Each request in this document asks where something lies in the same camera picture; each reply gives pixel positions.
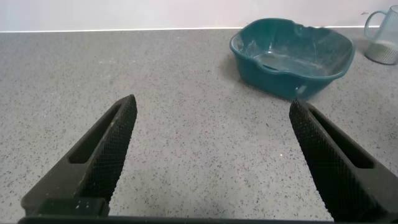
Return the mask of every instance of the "gray granite countertop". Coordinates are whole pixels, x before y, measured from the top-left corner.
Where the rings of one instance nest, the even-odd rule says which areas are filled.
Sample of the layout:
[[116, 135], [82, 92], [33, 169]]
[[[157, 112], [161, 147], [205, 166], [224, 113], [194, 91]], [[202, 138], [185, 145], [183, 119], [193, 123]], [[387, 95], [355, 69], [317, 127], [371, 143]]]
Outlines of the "gray granite countertop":
[[[367, 60], [310, 102], [398, 174], [398, 69]], [[237, 30], [0, 34], [0, 220], [119, 98], [138, 117], [112, 215], [331, 220], [289, 102], [244, 84]]]

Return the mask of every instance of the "green plastic tub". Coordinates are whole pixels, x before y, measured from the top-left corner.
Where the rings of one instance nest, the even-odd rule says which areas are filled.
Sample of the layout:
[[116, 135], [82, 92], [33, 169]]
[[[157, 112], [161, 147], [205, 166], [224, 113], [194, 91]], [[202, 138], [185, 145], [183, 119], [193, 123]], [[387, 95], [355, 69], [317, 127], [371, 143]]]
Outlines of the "green plastic tub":
[[306, 100], [348, 70], [354, 43], [327, 28], [260, 19], [229, 43], [243, 81], [286, 100]]

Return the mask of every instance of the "cup handle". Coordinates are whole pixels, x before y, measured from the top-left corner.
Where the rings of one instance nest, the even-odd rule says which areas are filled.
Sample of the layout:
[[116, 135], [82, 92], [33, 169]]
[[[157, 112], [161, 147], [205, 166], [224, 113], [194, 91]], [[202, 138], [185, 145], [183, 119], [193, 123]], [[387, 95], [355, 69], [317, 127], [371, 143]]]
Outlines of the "cup handle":
[[387, 12], [386, 11], [376, 11], [376, 12], [374, 12], [374, 13], [372, 13], [369, 17], [368, 17], [368, 19], [366, 20], [366, 23], [365, 23], [365, 36], [367, 37], [367, 38], [369, 38], [369, 39], [373, 39], [374, 38], [374, 36], [371, 36], [370, 34], [369, 34], [369, 22], [371, 21], [371, 19], [372, 19], [372, 17], [375, 15], [375, 14], [377, 14], [377, 13], [381, 13], [381, 14], [384, 14], [384, 15], [387, 15]]

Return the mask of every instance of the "textured rubber grip pad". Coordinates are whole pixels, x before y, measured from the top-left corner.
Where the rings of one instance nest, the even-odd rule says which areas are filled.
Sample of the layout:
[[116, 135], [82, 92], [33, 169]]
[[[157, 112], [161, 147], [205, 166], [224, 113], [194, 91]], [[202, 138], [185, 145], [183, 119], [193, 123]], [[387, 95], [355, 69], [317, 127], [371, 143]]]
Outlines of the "textured rubber grip pad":
[[393, 222], [397, 177], [312, 105], [294, 100], [289, 113], [315, 185], [335, 222]]
[[133, 95], [117, 101], [21, 201], [27, 215], [48, 198], [104, 198], [119, 180], [137, 118]]

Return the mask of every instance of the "white wall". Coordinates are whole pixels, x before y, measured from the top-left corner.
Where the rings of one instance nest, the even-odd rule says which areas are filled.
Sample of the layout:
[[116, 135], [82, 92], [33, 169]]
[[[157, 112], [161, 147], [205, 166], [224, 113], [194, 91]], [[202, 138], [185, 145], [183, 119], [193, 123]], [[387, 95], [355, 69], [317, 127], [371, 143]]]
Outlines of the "white wall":
[[363, 26], [369, 13], [394, 4], [398, 0], [0, 0], [0, 31], [243, 27], [264, 17]]

